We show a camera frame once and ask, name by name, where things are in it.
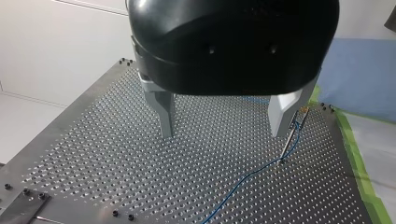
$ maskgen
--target blue cable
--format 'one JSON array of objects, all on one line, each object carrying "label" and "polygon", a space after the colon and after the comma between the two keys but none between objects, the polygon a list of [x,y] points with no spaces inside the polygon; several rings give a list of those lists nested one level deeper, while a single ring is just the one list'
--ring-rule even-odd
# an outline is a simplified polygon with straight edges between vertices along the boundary
[{"label": "blue cable", "polygon": [[233,190],[231,190],[231,192],[227,195],[227,197],[225,197],[225,199],[222,201],[222,203],[215,209],[215,211],[213,211],[213,213],[212,213],[209,217],[207,217],[207,218],[205,219],[205,221],[202,222],[202,224],[206,224],[206,223],[207,223],[207,222],[208,222],[208,221],[220,210],[220,208],[231,198],[231,196],[233,196],[233,193],[236,191],[236,189],[237,189],[246,179],[248,179],[251,175],[255,175],[255,174],[257,174],[258,172],[262,171],[263,169],[267,168],[268,166],[270,166],[270,165],[276,163],[277,161],[281,161],[281,160],[287,158],[287,157],[290,155],[290,153],[291,153],[292,151],[294,151],[294,149],[295,149],[296,146],[297,146],[298,141],[300,140],[300,130],[301,130],[301,129],[300,129],[300,124],[299,124],[297,121],[296,121],[295,125],[296,125],[296,129],[297,129],[297,138],[296,138],[296,140],[294,141],[293,146],[291,147],[291,149],[289,150],[289,152],[286,153],[285,156],[280,157],[280,158],[277,158],[277,159],[275,159],[275,160],[273,160],[273,161],[267,163],[267,164],[264,165],[262,168],[260,168],[260,169],[258,169],[258,170],[256,170],[256,171],[251,172],[250,174],[246,175],[243,179],[241,179],[241,180],[238,182],[238,184],[236,184],[235,187],[233,187]]}]

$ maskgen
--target perforated metal plate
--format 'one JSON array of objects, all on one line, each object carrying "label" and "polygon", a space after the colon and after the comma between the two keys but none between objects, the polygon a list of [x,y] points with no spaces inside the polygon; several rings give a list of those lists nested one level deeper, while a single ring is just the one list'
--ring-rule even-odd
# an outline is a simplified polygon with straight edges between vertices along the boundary
[{"label": "perforated metal plate", "polygon": [[[201,223],[240,178],[280,155],[286,136],[273,138],[267,105],[244,97],[178,95],[176,107],[176,136],[162,139],[135,67],[115,65],[0,170],[0,183],[46,191],[53,199],[40,216],[63,223],[129,214]],[[287,162],[245,182],[211,223],[371,223],[332,118],[311,110]]]}]

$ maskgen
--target black cover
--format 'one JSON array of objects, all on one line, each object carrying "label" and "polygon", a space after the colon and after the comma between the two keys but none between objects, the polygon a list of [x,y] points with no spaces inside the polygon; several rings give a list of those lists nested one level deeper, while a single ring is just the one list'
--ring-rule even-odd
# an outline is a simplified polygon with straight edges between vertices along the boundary
[{"label": "black cover", "polygon": [[140,72],[180,94],[297,91],[320,70],[338,0],[130,0]]}]

